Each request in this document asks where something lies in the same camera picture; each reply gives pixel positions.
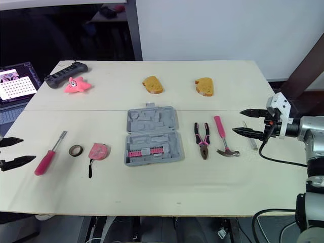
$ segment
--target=open tool case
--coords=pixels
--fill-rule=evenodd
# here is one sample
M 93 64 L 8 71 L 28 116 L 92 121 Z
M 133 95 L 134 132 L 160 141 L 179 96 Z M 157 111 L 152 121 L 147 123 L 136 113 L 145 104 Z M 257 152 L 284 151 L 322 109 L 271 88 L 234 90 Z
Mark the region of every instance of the open tool case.
M 142 166 L 181 160 L 183 150 L 176 111 L 171 106 L 155 107 L 147 103 L 145 109 L 127 113 L 125 165 Z

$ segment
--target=screwdriver handle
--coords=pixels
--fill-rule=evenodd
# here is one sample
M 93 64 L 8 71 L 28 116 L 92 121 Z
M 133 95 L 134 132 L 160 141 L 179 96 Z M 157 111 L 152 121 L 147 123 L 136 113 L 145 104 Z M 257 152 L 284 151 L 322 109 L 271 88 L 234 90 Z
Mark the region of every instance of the screwdriver handle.
M 35 170 L 35 175 L 41 176 L 46 172 L 47 167 L 51 164 L 52 158 L 55 155 L 55 152 L 52 150 L 47 151 L 47 154 L 44 156 L 42 161 L 39 163 Z
M 214 116 L 214 120 L 215 120 L 215 123 L 217 126 L 219 136 L 221 136 L 221 138 L 225 138 L 225 131 L 224 131 L 220 116 L 218 116 L 218 115 Z

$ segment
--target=pink starfish toy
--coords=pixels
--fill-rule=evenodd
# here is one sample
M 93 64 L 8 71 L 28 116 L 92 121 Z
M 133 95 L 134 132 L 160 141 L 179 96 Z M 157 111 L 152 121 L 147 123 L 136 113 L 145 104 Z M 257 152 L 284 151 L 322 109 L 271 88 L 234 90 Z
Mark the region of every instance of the pink starfish toy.
M 69 78 L 69 84 L 66 86 L 65 93 L 83 92 L 91 88 L 91 84 L 84 82 L 83 77 Z

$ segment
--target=pink tape measure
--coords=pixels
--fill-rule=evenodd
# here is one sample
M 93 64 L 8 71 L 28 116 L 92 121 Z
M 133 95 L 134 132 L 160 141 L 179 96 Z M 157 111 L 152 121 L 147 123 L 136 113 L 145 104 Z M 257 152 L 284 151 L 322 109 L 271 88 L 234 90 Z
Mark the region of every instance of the pink tape measure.
M 92 168 L 91 165 L 93 163 L 93 160 L 103 160 L 106 158 L 109 154 L 109 150 L 107 145 L 102 143 L 95 143 L 92 146 L 92 149 L 90 150 L 90 153 L 88 157 L 90 158 L 90 164 L 89 164 L 89 178 L 92 177 Z

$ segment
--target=laptop screen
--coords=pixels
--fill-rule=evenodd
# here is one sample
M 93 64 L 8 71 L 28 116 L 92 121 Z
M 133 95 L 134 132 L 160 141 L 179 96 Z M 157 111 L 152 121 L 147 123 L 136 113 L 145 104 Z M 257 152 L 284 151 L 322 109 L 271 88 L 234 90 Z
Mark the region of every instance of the laptop screen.
M 27 102 L 41 84 L 30 62 L 0 68 L 0 107 Z

